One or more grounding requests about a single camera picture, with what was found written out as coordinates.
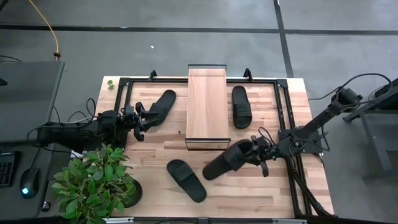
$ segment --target wooden table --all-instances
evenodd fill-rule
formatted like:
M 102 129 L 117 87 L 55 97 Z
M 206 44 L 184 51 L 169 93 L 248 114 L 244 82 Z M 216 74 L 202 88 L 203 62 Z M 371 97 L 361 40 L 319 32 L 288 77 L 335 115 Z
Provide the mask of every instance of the wooden table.
M 104 77 L 99 93 L 97 112 L 113 110 L 117 89 L 109 90 L 107 81 L 118 86 L 120 77 Z M 312 119 L 301 78 L 288 78 L 292 108 L 297 126 Z M 241 84 L 245 87 L 251 104 L 253 120 L 246 129 L 236 129 L 231 111 L 231 92 L 234 85 L 227 85 L 229 135 L 231 143 L 251 135 L 258 136 L 258 127 L 265 127 L 277 141 L 280 129 L 274 89 L 272 85 Z M 230 171 L 219 178 L 207 181 L 201 171 L 220 151 L 188 151 L 184 142 L 187 122 L 186 83 L 135 83 L 132 88 L 131 104 L 141 101 L 145 108 L 167 89 L 177 93 L 177 99 L 164 123 L 151 128 L 145 134 L 144 142 L 137 142 L 129 134 L 125 154 L 127 162 L 134 170 L 128 172 L 137 179 L 143 188 L 141 201 L 134 207 L 125 209 L 124 214 L 114 212 L 114 216 L 129 217 L 213 217 L 213 218 L 289 218 L 293 217 L 292 199 L 285 161 L 267 161 L 269 177 L 264 178 L 261 168 L 245 164 L 237 172 Z M 302 156 L 307 184 L 323 207 L 333 213 L 325 171 L 319 158 Z M 202 203 L 195 203 L 173 180 L 166 170 L 172 159 L 187 162 L 207 191 Z M 303 209 L 302 194 L 298 190 L 300 207 Z

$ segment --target gray floor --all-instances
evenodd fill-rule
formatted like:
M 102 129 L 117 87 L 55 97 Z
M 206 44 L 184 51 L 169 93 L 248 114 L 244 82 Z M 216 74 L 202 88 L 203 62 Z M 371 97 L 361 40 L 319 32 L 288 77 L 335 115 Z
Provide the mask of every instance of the gray floor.
M 36 0 L 52 24 L 120 27 L 278 28 L 272 0 Z M 286 29 L 397 30 L 395 0 L 280 0 Z M 27 1 L 13 0 L 0 12 L 0 23 L 43 24 Z M 246 67 L 257 77 L 286 77 L 279 34 L 189 32 L 57 32 L 66 63 L 56 107 L 65 120 L 97 99 L 104 75 L 186 75 L 188 63 L 222 63 L 228 76 Z M 319 97 L 359 73 L 398 78 L 398 36 L 287 35 L 294 77 L 304 78 L 308 97 Z M 25 62 L 53 60 L 50 32 L 0 30 L 0 55 Z M 364 96 L 384 83 L 355 80 L 350 87 Z M 311 101 L 313 115 L 329 100 Z M 331 152 L 324 156 L 337 215 L 397 222 L 398 184 L 364 183 L 377 170 L 362 125 L 341 117 L 325 126 Z

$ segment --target black slide sandal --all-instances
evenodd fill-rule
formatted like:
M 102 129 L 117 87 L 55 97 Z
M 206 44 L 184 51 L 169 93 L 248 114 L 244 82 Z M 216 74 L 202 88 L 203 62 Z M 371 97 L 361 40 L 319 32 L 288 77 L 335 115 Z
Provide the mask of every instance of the black slide sandal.
M 167 171 L 194 202 L 199 203 L 206 198 L 205 188 L 186 162 L 174 159 L 167 164 Z
M 177 95 L 173 90 L 166 90 L 163 95 L 153 103 L 149 111 L 155 111 L 159 113 L 159 120 L 154 126 L 161 125 L 166 119 L 168 113 L 173 107 L 174 101 Z
M 246 90 L 243 86 L 232 89 L 232 105 L 234 124 L 237 128 L 247 128 L 251 124 L 252 115 Z

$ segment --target potted plant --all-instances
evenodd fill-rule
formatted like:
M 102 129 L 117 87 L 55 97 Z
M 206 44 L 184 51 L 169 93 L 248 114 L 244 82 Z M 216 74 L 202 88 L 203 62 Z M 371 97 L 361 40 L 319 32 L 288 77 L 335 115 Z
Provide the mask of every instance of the potted plant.
M 101 150 L 89 152 L 83 162 L 74 159 L 62 172 L 54 175 L 52 185 L 60 211 L 72 223 L 105 223 L 114 208 L 120 212 L 135 205 L 142 197 L 141 185 L 129 174 L 121 161 L 121 148 L 103 145 Z

